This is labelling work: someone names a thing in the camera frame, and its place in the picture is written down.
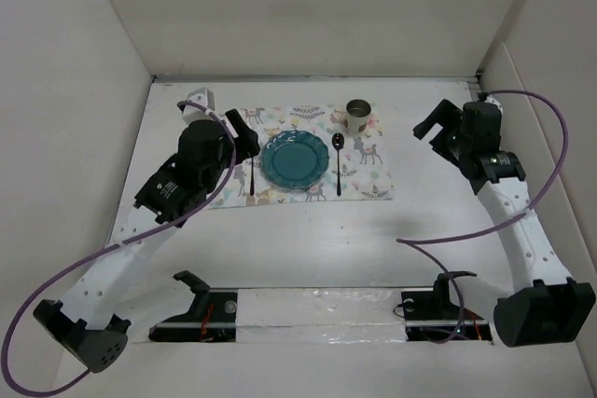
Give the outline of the black metal fork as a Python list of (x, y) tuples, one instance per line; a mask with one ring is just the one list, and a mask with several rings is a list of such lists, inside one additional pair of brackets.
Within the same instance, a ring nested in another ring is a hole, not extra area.
[(250, 190), (249, 194), (251, 197), (255, 195), (255, 159), (251, 157), (250, 164)]

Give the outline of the teal ceramic plate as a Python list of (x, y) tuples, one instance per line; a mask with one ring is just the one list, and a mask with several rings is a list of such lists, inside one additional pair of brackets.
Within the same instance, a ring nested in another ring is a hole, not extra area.
[(283, 190), (306, 190), (329, 167), (326, 143), (305, 130), (284, 130), (270, 137), (260, 152), (263, 177)]

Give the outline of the floral animal print napkin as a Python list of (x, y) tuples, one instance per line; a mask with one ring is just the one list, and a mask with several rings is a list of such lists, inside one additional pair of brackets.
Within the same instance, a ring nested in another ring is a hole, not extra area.
[[(250, 196), (250, 164), (246, 160), (235, 168), (232, 177), (211, 209), (253, 207), (327, 200), (391, 200), (394, 183), (383, 148), (380, 120), (371, 115), (367, 128), (351, 135), (345, 128), (345, 107), (341, 104), (256, 107), (241, 110), (247, 124), (257, 132), (263, 147), (270, 137), (284, 130), (305, 130), (320, 137), (329, 150), (329, 167), (322, 179), (306, 190), (283, 190), (262, 175), (260, 159), (255, 159), (255, 195)], [(344, 147), (340, 151), (341, 196), (337, 196), (337, 157), (332, 136), (340, 132)]]

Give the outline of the black metal spoon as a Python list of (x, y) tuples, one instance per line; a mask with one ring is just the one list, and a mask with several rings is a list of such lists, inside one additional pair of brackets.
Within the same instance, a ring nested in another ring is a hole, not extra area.
[(337, 157), (337, 164), (336, 164), (336, 168), (337, 168), (337, 184), (336, 184), (336, 192), (337, 192), (337, 196), (340, 197), (341, 196), (341, 184), (340, 184), (340, 180), (341, 180), (341, 175), (340, 175), (340, 151), (341, 149), (344, 147), (344, 136), (342, 133), (340, 132), (335, 132), (332, 136), (332, 146), (336, 151), (336, 157)]

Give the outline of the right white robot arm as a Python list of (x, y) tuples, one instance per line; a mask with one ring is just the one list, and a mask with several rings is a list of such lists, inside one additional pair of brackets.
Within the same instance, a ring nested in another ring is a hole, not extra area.
[(556, 255), (535, 212), (520, 159), (501, 147), (503, 108), (491, 95), (457, 106), (442, 100), (413, 129), (422, 139), (440, 130), (432, 149), (454, 165), (493, 222), (505, 251), (510, 292), (476, 274), (443, 275), (447, 286), (431, 294), (431, 306), (444, 318), (471, 310), (493, 322), (508, 347), (567, 343), (576, 339), (595, 305), (587, 282), (577, 282)]

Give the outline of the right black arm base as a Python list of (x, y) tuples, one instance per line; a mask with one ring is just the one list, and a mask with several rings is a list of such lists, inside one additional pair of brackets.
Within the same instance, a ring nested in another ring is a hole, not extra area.
[(403, 320), (408, 342), (493, 341), (489, 323), (469, 309), (459, 323), (459, 303), (451, 299), (450, 286), (447, 275), (440, 273), (432, 286), (400, 293), (393, 313)]

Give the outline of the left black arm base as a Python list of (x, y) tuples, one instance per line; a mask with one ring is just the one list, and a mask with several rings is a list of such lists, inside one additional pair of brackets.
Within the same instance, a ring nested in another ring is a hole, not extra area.
[(236, 341), (239, 291), (213, 289), (190, 271), (174, 279), (193, 294), (188, 305), (174, 316), (152, 326), (148, 339), (162, 343), (231, 343)]

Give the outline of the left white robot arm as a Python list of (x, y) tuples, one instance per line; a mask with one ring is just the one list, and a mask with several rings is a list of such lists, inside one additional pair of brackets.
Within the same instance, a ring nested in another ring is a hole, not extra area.
[(191, 122), (176, 152), (134, 197), (120, 233), (57, 300), (41, 300), (35, 319), (87, 370), (100, 373), (124, 350), (132, 321), (117, 312), (149, 258), (188, 218), (206, 207), (236, 165), (259, 152), (257, 133), (236, 109)]

